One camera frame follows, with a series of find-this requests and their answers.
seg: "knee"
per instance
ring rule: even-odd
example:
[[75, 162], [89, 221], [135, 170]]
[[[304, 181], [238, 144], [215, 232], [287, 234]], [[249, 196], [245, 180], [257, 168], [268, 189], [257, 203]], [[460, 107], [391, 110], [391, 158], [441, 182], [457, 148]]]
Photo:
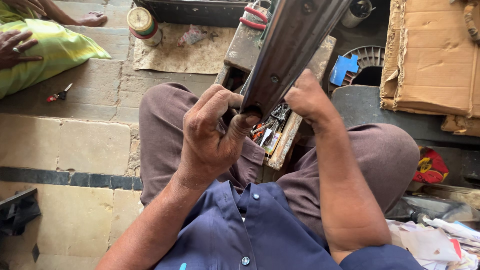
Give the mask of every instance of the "knee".
[[385, 175], [411, 181], [420, 159], [420, 151], [413, 138], [403, 129], [391, 124], [375, 124], [371, 129], [369, 144], [376, 153], [376, 166]]
[[399, 159], [404, 164], [409, 164], [410, 168], [416, 168], [420, 159], [420, 150], [413, 138], [403, 129], [391, 124], [377, 124], [381, 137], [381, 147], [383, 147], [391, 157]]
[[152, 107], [175, 105], [182, 102], [182, 92], [190, 93], [189, 89], [178, 83], [163, 83], [148, 89], [140, 102], [140, 110], [150, 110]]

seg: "red-handled pliers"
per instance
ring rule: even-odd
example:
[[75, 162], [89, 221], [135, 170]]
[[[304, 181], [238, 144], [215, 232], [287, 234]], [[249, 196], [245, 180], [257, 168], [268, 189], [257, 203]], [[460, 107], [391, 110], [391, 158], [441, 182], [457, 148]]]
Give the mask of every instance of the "red-handled pliers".
[[[258, 10], [255, 10], [251, 7], [245, 7], [245, 11], [248, 12], [248, 13], [251, 13], [257, 17], [259, 17], [264, 23], [267, 23], [267, 17], [265, 17], [265, 15], [263, 15], [260, 11]], [[266, 25], [261, 25], [261, 24], [256, 24], [256, 23], [253, 23], [245, 18], [240, 18], [240, 22], [242, 22], [243, 24], [245, 24], [246, 26], [250, 26], [251, 28], [255, 28], [255, 29], [259, 29], [259, 30], [265, 30], [265, 27]]]

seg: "brown paper mat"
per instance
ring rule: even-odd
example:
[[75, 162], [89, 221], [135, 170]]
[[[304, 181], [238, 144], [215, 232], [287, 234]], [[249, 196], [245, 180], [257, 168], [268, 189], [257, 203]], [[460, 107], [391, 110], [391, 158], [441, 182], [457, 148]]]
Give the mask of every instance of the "brown paper mat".
[[[169, 24], [162, 29], [162, 42], [156, 47], [136, 39], [133, 69], [154, 69], [164, 72], [216, 74], [223, 66], [223, 58], [235, 35], [236, 28], [202, 26], [207, 38], [192, 45], [177, 40], [189, 30], [189, 25]], [[209, 38], [214, 31], [218, 37]]]

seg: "hand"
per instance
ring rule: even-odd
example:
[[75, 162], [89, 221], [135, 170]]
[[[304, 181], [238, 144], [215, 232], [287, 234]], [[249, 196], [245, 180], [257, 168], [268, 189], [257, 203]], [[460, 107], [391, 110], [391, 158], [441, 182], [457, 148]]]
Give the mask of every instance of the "hand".
[[25, 41], [31, 35], [31, 31], [22, 33], [18, 30], [9, 30], [5, 33], [0, 32], [0, 70], [12, 68], [21, 62], [39, 61], [43, 59], [41, 56], [20, 56], [21, 53], [38, 43], [38, 40], [34, 38]]
[[310, 69], [305, 69], [285, 95], [290, 108], [319, 133], [342, 119]]
[[228, 108], [239, 108], [243, 96], [212, 85], [183, 117], [183, 148], [176, 174], [181, 185], [205, 189], [240, 157], [245, 136], [260, 118], [254, 115], [234, 116], [225, 134], [216, 128]]
[[17, 10], [23, 12], [23, 13], [28, 13], [28, 9], [30, 8], [31, 10], [37, 12], [38, 14], [41, 14], [43, 16], [46, 16], [47, 14], [45, 13], [45, 10], [38, 2], [38, 0], [2, 0], [5, 4], [16, 8]]

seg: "leg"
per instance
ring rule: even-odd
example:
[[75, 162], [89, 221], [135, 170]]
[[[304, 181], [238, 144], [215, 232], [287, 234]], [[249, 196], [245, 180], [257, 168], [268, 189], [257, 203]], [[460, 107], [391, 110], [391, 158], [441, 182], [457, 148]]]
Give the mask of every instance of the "leg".
[[[157, 85], [142, 98], [140, 177], [144, 188], [140, 200], [144, 205], [162, 191], [177, 170], [183, 145], [183, 116], [197, 100], [196, 95], [177, 83]], [[263, 148], [246, 139], [239, 160], [217, 180], [231, 180], [238, 190], [243, 190], [255, 181], [263, 155]]]
[[[420, 158], [417, 144], [405, 131], [389, 124], [352, 127], [348, 135], [362, 174], [385, 213], [395, 206], [412, 181]], [[294, 165], [294, 172], [282, 176], [277, 183], [294, 214], [324, 238], [316, 148]]]
[[38, 0], [45, 9], [47, 16], [55, 22], [62, 25], [84, 25], [99, 26], [107, 21], [107, 16], [103, 12], [89, 12], [78, 20], [72, 19], [63, 10], [61, 10], [52, 0]]

